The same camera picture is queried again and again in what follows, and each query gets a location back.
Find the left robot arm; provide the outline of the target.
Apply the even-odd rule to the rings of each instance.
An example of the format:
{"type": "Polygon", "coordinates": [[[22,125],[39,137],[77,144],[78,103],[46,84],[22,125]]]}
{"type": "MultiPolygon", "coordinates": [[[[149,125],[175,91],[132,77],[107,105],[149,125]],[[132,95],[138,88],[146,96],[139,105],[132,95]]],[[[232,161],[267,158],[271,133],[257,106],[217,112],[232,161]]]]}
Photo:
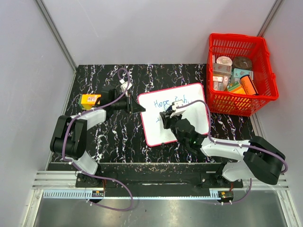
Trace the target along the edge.
{"type": "Polygon", "coordinates": [[[101,166],[86,151],[87,131],[109,120],[115,111],[133,114],[146,109],[135,101],[131,92],[122,89],[122,93],[118,93],[111,86],[103,88],[98,94],[82,94],[79,105],[82,113],[58,118],[50,150],[80,168],[76,187],[116,187],[116,181],[102,178],[101,166]]]}

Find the white marker blue cap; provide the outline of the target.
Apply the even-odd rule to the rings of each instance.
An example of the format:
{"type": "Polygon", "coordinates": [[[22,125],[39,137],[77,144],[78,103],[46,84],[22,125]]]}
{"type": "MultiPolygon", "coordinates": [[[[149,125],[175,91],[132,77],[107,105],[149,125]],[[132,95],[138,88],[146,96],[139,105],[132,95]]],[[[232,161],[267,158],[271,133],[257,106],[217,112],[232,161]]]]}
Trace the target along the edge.
{"type": "Polygon", "coordinates": [[[165,110],[163,112],[160,112],[160,117],[161,117],[161,120],[162,120],[163,124],[165,124],[165,122],[167,122],[169,120],[172,113],[173,113],[172,106],[169,106],[167,108],[167,110],[165,110]]]}

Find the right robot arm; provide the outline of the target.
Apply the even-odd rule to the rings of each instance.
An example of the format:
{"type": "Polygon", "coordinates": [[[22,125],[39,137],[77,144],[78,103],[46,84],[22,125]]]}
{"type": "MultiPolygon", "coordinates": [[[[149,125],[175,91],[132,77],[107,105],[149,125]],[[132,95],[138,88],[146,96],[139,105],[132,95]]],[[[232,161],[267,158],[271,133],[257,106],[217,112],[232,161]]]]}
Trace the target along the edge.
{"type": "Polygon", "coordinates": [[[198,133],[188,119],[172,109],[161,112],[160,117],[163,128],[170,130],[187,152],[195,156],[233,160],[224,164],[215,176],[220,187],[253,177],[263,183],[276,185],[282,170],[286,168],[285,155],[263,137],[236,141],[216,139],[198,133]]]}

